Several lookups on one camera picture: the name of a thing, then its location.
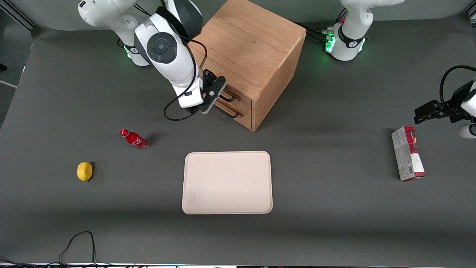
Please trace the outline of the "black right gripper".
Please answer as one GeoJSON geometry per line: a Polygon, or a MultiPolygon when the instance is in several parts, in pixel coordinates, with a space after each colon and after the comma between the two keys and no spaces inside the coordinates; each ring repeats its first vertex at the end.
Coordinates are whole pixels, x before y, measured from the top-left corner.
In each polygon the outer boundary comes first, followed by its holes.
{"type": "Polygon", "coordinates": [[[226,85],[227,81],[224,76],[216,76],[208,69],[203,71],[203,86],[201,88],[203,103],[199,106],[199,111],[202,114],[207,114],[211,110],[226,85]]]}

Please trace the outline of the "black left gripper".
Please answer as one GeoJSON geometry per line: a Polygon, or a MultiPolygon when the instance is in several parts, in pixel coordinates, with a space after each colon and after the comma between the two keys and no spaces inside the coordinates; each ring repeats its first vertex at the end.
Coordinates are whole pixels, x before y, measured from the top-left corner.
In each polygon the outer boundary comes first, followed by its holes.
{"type": "Polygon", "coordinates": [[[444,100],[443,88],[445,81],[442,80],[439,86],[440,101],[431,100],[424,105],[415,109],[414,123],[421,124],[422,122],[432,119],[442,119],[449,117],[451,123],[456,123],[461,120],[469,120],[471,123],[475,122],[474,115],[462,108],[464,101],[469,100],[469,97],[474,91],[474,80],[459,87],[448,101],[444,100]]]}

